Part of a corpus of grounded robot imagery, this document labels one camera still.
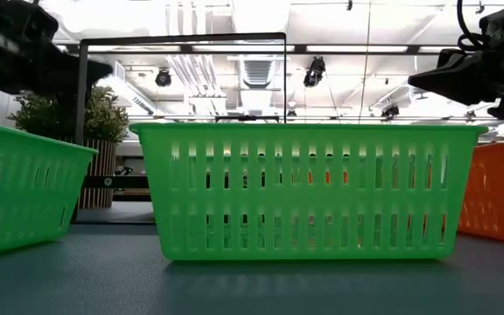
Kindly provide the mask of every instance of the black cable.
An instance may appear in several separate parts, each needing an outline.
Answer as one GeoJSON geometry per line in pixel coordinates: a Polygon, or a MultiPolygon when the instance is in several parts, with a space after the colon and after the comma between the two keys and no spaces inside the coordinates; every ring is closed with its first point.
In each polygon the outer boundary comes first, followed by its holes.
{"type": "Polygon", "coordinates": [[[458,38],[458,47],[467,52],[476,52],[478,50],[483,50],[484,46],[480,43],[480,40],[484,41],[485,38],[480,34],[472,33],[470,32],[470,30],[468,30],[468,26],[464,21],[464,12],[462,11],[462,8],[463,0],[458,0],[456,2],[456,15],[458,18],[458,25],[460,26],[460,29],[463,33],[463,35],[458,38]],[[468,39],[472,43],[472,45],[466,45],[462,43],[465,39],[468,39]]]}

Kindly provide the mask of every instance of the white ceiling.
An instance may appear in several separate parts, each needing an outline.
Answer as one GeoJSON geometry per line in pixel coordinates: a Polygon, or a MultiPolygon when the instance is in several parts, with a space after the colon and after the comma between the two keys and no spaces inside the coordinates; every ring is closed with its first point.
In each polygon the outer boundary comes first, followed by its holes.
{"type": "MultiPolygon", "coordinates": [[[[84,38],[147,36],[164,32],[165,12],[156,10],[164,2],[78,0],[77,4],[87,4],[82,12],[80,7],[75,11],[74,6],[65,5],[67,0],[42,0],[41,4],[60,21],[60,32],[55,40],[64,43],[84,38]],[[89,18],[85,25],[75,24],[75,21],[84,17],[89,18]]],[[[228,0],[202,2],[207,10],[207,33],[234,32],[228,0]]],[[[479,2],[465,0],[465,21],[473,32],[478,31],[480,18],[504,8],[503,0],[483,0],[485,11],[476,14],[479,2]]],[[[353,0],[353,9],[349,11],[347,1],[291,0],[285,32],[290,45],[368,42],[373,45],[453,46],[460,35],[454,4],[452,0],[353,0]]],[[[260,24],[263,22],[263,12],[269,10],[270,7],[265,5],[250,14],[260,24]]],[[[150,100],[157,102],[159,107],[163,103],[181,102],[184,99],[185,87],[176,75],[173,75],[169,87],[157,87],[154,82],[158,68],[168,67],[163,55],[92,57],[104,58],[108,62],[119,61],[128,71],[128,81],[150,100]]],[[[324,56],[325,78],[318,86],[305,88],[302,80],[312,56],[291,55],[289,58],[287,99],[296,102],[298,114],[310,116],[335,116],[336,113],[369,116],[371,113],[367,108],[404,84],[408,75],[432,69],[437,59],[433,56],[324,56]],[[363,88],[365,77],[368,79],[363,88]]],[[[220,85],[227,94],[227,107],[232,108],[239,103],[238,91],[235,90],[239,85],[236,62],[227,61],[224,55],[214,55],[213,63],[220,85]]],[[[283,85],[282,78],[279,69],[275,88],[283,85]]],[[[393,97],[402,97],[408,92],[406,87],[393,94],[393,97]]],[[[275,92],[271,102],[276,108],[282,107],[283,92],[275,92]]],[[[132,114],[140,114],[136,108],[131,110],[132,114]]],[[[462,115],[466,110],[466,107],[444,98],[430,97],[401,107],[401,116],[462,115]]],[[[478,112],[478,116],[486,115],[485,111],[478,112]]]]}

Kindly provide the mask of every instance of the camera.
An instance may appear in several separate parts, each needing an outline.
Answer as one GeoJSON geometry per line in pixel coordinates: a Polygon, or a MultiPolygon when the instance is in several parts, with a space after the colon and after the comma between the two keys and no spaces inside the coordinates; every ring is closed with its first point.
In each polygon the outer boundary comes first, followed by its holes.
{"type": "Polygon", "coordinates": [[[155,78],[155,83],[161,88],[165,88],[171,85],[172,78],[167,68],[161,68],[158,70],[157,78],[155,78]]]}
{"type": "Polygon", "coordinates": [[[324,62],[324,58],[322,57],[314,57],[306,71],[306,75],[304,76],[304,86],[307,88],[316,87],[319,82],[322,80],[323,73],[326,71],[326,63],[324,62]]]}

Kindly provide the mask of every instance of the ceiling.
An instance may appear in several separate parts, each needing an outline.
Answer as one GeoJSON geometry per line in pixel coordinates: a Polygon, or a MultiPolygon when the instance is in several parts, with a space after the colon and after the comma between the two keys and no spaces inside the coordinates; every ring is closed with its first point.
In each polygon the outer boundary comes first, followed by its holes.
{"type": "MultiPolygon", "coordinates": [[[[182,3],[178,4],[181,31],[182,3]]],[[[231,3],[230,0],[193,1],[194,5],[205,5],[205,33],[235,32],[231,3]]],[[[262,32],[274,19],[276,2],[256,0],[255,3],[255,8],[247,14],[248,25],[252,31],[262,32]]],[[[472,32],[478,31],[480,18],[504,8],[504,0],[483,0],[482,3],[485,9],[477,14],[480,1],[465,0],[465,21],[472,32]]],[[[59,20],[60,30],[54,41],[65,45],[87,38],[167,35],[167,12],[172,1],[42,0],[40,4],[59,20]]],[[[353,8],[348,10],[347,1],[290,0],[288,20],[282,31],[286,32],[289,45],[454,46],[461,33],[454,4],[452,0],[353,0],[353,8]]],[[[192,21],[192,33],[196,33],[196,17],[192,21]]],[[[409,117],[407,122],[398,120],[397,123],[417,123],[418,117],[463,116],[468,109],[477,109],[478,117],[487,116],[480,109],[483,104],[468,108],[431,93],[424,100],[410,94],[413,90],[405,84],[408,76],[434,68],[437,56],[320,55],[325,60],[325,77],[312,88],[303,85],[305,69],[312,56],[288,56],[287,101],[295,103],[299,116],[379,116],[379,108],[387,96],[391,102],[398,103],[399,117],[409,117]]],[[[239,62],[228,57],[234,59],[235,54],[212,56],[217,81],[227,96],[226,108],[232,110],[242,105],[242,83],[239,62]]],[[[91,53],[91,58],[123,65],[126,81],[151,101],[158,112],[188,114],[187,102],[184,103],[187,88],[173,71],[169,87],[158,87],[155,83],[158,69],[169,67],[164,55],[91,53]]],[[[282,114],[284,76],[281,62],[278,65],[269,106],[282,114]]],[[[122,105],[134,118],[146,115],[126,100],[122,100],[122,105]]]]}

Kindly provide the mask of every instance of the wooden planter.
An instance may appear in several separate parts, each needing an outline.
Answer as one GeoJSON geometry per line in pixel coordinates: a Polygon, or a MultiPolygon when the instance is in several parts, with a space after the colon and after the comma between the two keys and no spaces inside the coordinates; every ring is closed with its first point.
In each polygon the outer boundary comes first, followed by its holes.
{"type": "MultiPolygon", "coordinates": [[[[116,168],[116,144],[110,141],[84,139],[83,145],[97,149],[93,163],[88,167],[88,176],[114,176],[116,168]]],[[[79,209],[112,207],[113,189],[86,188],[80,192],[79,209]]]]}

